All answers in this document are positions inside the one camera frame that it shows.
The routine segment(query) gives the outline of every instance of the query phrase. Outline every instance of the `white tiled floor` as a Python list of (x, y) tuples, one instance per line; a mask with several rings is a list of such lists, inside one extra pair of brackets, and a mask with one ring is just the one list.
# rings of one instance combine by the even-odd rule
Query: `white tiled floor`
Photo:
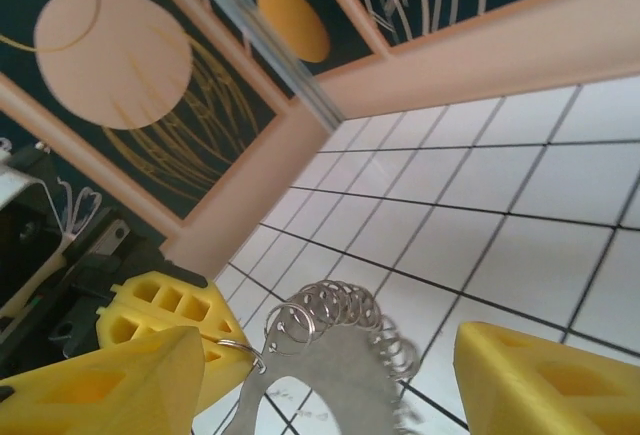
[[(639, 171), (640, 78), (345, 122), (216, 283), (258, 348), (269, 310), (306, 283), (377, 293), (424, 355), (409, 427), (462, 435), (464, 321), (640, 366)], [(265, 400), (256, 435), (339, 433), (301, 382), (268, 393), (284, 419)], [(237, 396), (195, 433), (220, 433)]]

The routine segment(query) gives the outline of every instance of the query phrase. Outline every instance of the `yellow foam support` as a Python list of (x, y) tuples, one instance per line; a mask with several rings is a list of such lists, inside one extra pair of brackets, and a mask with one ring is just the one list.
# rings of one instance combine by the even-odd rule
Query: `yellow foam support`
[(640, 435), (640, 368), (484, 323), (458, 329), (472, 435)]
[(98, 310), (100, 347), (138, 339), (173, 326), (198, 329), (205, 358), (204, 378), (196, 413), (210, 407), (238, 386), (251, 371), (252, 356), (223, 347), (220, 339), (248, 344), (240, 324), (214, 284), (199, 288), (159, 272), (149, 272), (114, 285), (116, 295)]
[(2, 435), (186, 435), (204, 359), (176, 327), (0, 381)]

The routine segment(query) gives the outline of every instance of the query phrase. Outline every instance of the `yellow plastic block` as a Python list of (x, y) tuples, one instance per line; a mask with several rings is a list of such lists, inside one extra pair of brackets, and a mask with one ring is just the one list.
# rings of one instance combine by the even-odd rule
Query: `yellow plastic block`
[(197, 330), (172, 328), (0, 381), (2, 435), (185, 435), (204, 361)]
[(472, 435), (640, 435), (640, 368), (484, 323), (458, 329)]
[(98, 310), (100, 347), (109, 347), (173, 326), (192, 326), (201, 336), (204, 378), (196, 413), (207, 409), (238, 386), (251, 371), (252, 356), (223, 347), (220, 339), (248, 341), (215, 285), (199, 288), (159, 272), (149, 272), (114, 285), (111, 304)]

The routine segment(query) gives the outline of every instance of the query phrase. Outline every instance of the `yellow honeycomb block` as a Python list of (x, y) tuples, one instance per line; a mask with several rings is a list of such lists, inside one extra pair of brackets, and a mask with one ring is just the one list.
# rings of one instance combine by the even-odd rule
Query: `yellow honeycomb block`
[(454, 367), (472, 435), (640, 435), (640, 368), (485, 323)]
[(205, 358), (204, 379), (196, 413), (207, 409), (251, 371), (252, 356), (217, 345), (221, 339), (248, 344), (240, 324), (217, 287), (199, 288), (159, 272), (149, 272), (114, 285), (111, 304), (98, 310), (96, 323), (101, 348), (174, 326), (198, 329)]
[(198, 331), (176, 327), (25, 372), (0, 381), (0, 433), (185, 435), (203, 370)]

